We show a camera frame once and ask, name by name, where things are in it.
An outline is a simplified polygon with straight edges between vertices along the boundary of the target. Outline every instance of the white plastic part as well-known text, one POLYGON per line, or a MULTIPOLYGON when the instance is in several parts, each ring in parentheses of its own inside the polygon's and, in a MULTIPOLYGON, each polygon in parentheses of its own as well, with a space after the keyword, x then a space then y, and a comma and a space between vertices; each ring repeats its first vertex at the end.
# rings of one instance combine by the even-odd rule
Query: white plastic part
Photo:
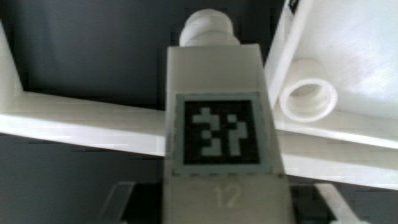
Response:
POLYGON ((232 23, 229 17, 211 9, 200 10, 188 18, 179 36, 179 46, 186 46, 190 40, 207 32, 225 33, 225 37, 232 39, 232 23))
POLYGON ((291 63, 278 102, 284 116, 293 121, 318 121, 335 107, 337 91, 323 77, 325 69, 312 60, 291 63))
POLYGON ((337 218, 330 224, 369 224, 360 221, 332 184, 314 184, 326 206, 337 218))
POLYGON ((184 47, 193 46, 231 46, 239 45, 239 41, 227 32, 209 31, 199 34, 186 42, 184 47))
MULTIPOLYGON (((367 1, 366 3, 362 1, 346 2, 337 0, 332 2, 319 0, 316 2, 323 4, 335 2, 339 5, 330 9, 334 12, 341 11, 351 3, 376 8, 374 5, 367 5, 367 1)), ((390 8, 385 3, 390 3, 390 1, 376 1, 376 6, 390 8)), ((277 88, 277 85, 282 86, 282 82, 271 80, 282 77, 284 81, 284 71, 287 71, 289 57, 293 57, 289 52, 294 52, 294 41, 300 40, 298 34, 305 27, 305 18, 307 16, 312 17, 309 15, 310 5, 312 0, 300 1, 294 17, 289 9, 284 8, 264 68, 270 100, 275 100, 278 96, 280 87, 277 88)), ((328 18, 323 22, 328 24, 334 21, 328 17, 330 13, 323 15, 328 18)), ((362 16, 360 18, 371 19, 378 17, 362 16)), ((165 113, 156 110, 21 92, 1 27, 0 37, 0 101, 3 102, 0 106, 0 132, 81 146, 163 156, 165 113)), ((396 120, 334 111, 325 119, 310 123, 310 125, 296 122, 286 123, 278 106, 273 109, 273 118, 278 129, 309 134, 278 133, 286 173, 312 179, 398 190, 396 120)))
POLYGON ((264 78, 270 97, 270 106, 275 107, 278 92, 284 83, 284 77, 293 60, 296 45, 300 42, 303 27, 309 19, 314 0, 302 0, 294 15, 284 5, 278 27, 273 37, 268 59, 264 63, 264 78))
POLYGON ((280 163, 277 138, 275 134, 271 134, 275 130, 264 92, 259 46, 172 47, 168 48, 167 59, 163 223, 293 224, 287 180, 280 163), (266 132, 262 138, 266 139, 268 149, 262 151, 268 152, 270 171, 261 172, 262 170, 257 169, 246 175, 246 173, 238 173, 239 168, 234 168, 236 164, 222 164, 216 168, 207 164, 199 164, 200 170, 213 169, 207 175, 199 173, 199 171, 195 173, 190 171, 184 175, 177 175, 183 169, 188 170, 188 165, 184 164, 184 167, 177 166, 175 159, 181 158, 181 148, 175 142, 181 139, 177 133, 181 134, 183 130, 174 122, 184 116, 175 109, 181 108, 175 96, 191 96, 195 94, 213 95, 213 97, 232 95, 234 99, 246 94, 259 95, 262 122, 257 123, 266 132), (218 173, 225 166, 229 167, 227 172, 231 175, 218 173))
POLYGON ((19 76, 0 24, 0 112, 5 112, 12 99, 21 93, 19 76))
POLYGON ((161 111, 21 91, 0 27, 0 132, 151 155, 163 155, 161 111))
MULTIPOLYGON (((278 58, 310 58, 323 65, 325 79, 339 93, 335 110, 321 120, 302 123, 287 119, 280 107, 273 107, 277 129, 392 149, 398 149, 398 32, 396 19, 390 19, 396 6, 390 0, 312 2, 305 12, 310 20, 300 26, 298 47, 293 46, 296 51, 282 52, 278 58)), ((286 75, 280 73, 270 78, 286 79, 286 75)), ((277 83, 268 84, 271 95, 282 88, 277 83)))

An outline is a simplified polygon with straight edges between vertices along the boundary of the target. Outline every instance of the white tube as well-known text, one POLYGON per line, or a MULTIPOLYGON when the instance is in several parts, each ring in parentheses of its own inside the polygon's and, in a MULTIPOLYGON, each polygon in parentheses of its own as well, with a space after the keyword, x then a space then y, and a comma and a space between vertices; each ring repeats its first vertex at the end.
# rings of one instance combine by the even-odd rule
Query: white tube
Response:
POLYGON ((232 34, 209 31, 199 34, 186 42, 184 46, 231 46, 239 45, 239 41, 232 34))
POLYGON ((222 38, 227 41, 227 45, 238 41, 232 36, 232 22, 222 12, 204 9, 188 18, 179 36, 179 46, 188 46, 186 44, 190 46, 202 46, 204 43, 216 45, 222 38))
POLYGON ((318 121, 337 104, 337 91, 325 78, 325 69, 312 60, 291 63, 278 103, 284 116, 298 122, 318 121))

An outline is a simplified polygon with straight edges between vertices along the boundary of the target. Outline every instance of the black surface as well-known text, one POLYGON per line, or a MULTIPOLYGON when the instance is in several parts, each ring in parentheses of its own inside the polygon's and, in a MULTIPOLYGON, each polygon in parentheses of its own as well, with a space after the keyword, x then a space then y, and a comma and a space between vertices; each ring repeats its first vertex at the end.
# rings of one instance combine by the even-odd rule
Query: black surface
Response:
POLYGON ((296 224, 330 224, 335 220, 314 185, 291 185, 296 224))
POLYGON ((131 224, 161 224, 161 190, 163 185, 136 184, 122 219, 131 224))
POLYGON ((241 101, 188 101, 184 102, 184 165, 259 164, 259 148, 254 129, 252 103, 241 101), (211 130, 209 123, 193 123, 193 116, 200 115, 200 109, 209 108, 211 115, 220 119, 220 130, 211 130), (246 138, 239 139, 239 155, 229 152, 229 130, 236 130, 236 123, 227 122, 227 115, 236 115, 246 124, 246 138), (202 139, 202 131, 209 131, 211 138, 220 140, 220 156, 204 156, 202 147, 211 144, 202 139))
POLYGON ((268 55, 282 0, 0 0, 23 88, 165 108, 167 47, 190 14, 231 17, 241 43, 268 55))

